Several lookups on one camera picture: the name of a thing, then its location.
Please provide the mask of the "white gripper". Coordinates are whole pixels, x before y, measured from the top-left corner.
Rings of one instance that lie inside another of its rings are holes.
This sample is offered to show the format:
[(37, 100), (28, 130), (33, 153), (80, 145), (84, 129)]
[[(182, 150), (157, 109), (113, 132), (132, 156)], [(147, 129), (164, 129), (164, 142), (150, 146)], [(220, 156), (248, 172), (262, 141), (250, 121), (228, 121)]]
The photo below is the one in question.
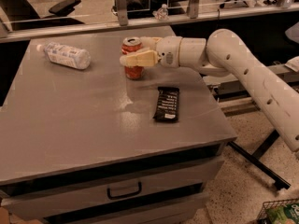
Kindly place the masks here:
[(162, 66), (169, 68), (179, 67), (179, 46), (182, 40), (180, 36), (167, 36), (162, 39), (160, 37), (141, 36), (140, 40), (144, 48), (152, 50), (122, 55), (120, 63), (123, 66), (152, 67), (158, 62), (159, 55)]

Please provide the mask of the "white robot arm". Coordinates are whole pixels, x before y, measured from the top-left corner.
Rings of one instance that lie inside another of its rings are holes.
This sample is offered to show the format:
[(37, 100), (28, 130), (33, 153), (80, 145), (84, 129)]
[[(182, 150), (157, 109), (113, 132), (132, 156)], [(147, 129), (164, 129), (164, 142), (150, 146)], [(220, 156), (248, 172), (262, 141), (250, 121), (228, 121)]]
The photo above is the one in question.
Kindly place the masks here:
[(143, 48), (120, 57), (125, 67), (188, 67), (213, 77), (234, 75), (293, 153), (299, 152), (299, 93), (262, 64), (234, 32), (209, 38), (139, 38)]

